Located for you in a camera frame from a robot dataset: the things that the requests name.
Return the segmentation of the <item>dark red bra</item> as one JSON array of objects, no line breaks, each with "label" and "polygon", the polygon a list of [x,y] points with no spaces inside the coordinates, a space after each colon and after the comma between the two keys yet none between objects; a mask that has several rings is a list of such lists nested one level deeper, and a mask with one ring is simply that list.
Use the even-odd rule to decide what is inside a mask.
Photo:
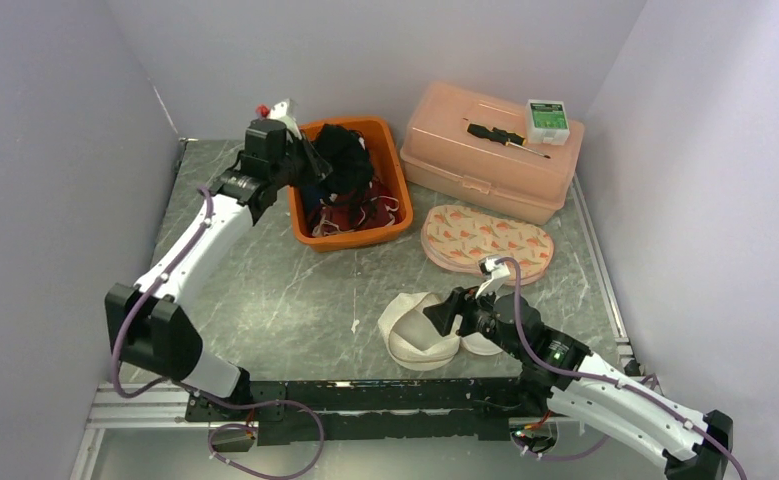
[{"label": "dark red bra", "polygon": [[395,225],[400,202],[378,179],[346,194],[330,193],[308,211],[312,237],[329,237]]}]

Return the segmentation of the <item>floral mesh laundry bag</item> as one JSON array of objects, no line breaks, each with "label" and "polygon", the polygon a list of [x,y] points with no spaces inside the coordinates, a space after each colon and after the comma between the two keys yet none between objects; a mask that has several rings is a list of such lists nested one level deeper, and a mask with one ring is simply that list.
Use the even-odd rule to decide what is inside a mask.
[{"label": "floral mesh laundry bag", "polygon": [[431,208],[420,237],[427,258],[452,272],[480,274],[485,258],[512,257],[522,285],[543,277],[554,256],[554,242],[541,228],[460,205]]}]

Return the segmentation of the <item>black bra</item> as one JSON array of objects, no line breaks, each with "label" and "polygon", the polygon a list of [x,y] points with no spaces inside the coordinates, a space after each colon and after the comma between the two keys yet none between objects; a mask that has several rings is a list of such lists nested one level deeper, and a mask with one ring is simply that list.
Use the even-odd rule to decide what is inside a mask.
[{"label": "black bra", "polygon": [[325,124],[312,145],[332,169],[321,182],[331,194],[351,194],[366,188],[372,180],[374,167],[359,131],[340,124]]}]

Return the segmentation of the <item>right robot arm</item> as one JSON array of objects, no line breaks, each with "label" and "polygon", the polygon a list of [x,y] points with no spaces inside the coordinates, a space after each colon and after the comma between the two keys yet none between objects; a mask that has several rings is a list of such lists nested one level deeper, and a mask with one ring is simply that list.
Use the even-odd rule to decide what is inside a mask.
[{"label": "right robot arm", "polygon": [[480,334],[521,365],[516,401],[579,420],[630,447],[667,479],[721,479],[747,472],[733,453],[733,420],[670,400],[627,376],[587,345],[547,326],[519,294],[458,287],[423,310],[443,336]]}]

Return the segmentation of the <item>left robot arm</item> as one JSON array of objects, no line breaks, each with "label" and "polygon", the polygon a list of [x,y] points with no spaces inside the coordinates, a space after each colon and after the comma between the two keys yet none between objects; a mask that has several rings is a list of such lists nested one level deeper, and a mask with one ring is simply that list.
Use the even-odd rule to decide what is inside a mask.
[{"label": "left robot arm", "polygon": [[131,285],[115,284],[105,297],[110,335],[110,380],[123,398],[135,391],[120,382],[124,364],[156,374],[209,397],[229,420],[252,406],[247,370],[212,353],[186,313],[233,244],[254,227],[281,189],[323,180],[330,165],[316,152],[293,116],[269,114],[253,120],[233,166],[209,186],[203,203],[171,249]]}]

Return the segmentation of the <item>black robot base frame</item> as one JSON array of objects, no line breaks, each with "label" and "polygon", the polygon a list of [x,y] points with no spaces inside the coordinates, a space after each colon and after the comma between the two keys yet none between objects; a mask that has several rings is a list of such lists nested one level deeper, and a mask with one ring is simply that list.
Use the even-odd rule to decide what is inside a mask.
[{"label": "black robot base frame", "polygon": [[547,409],[518,378],[255,381],[260,408],[232,409],[198,395],[185,418],[251,423],[261,446],[294,442],[474,437],[502,441]]}]

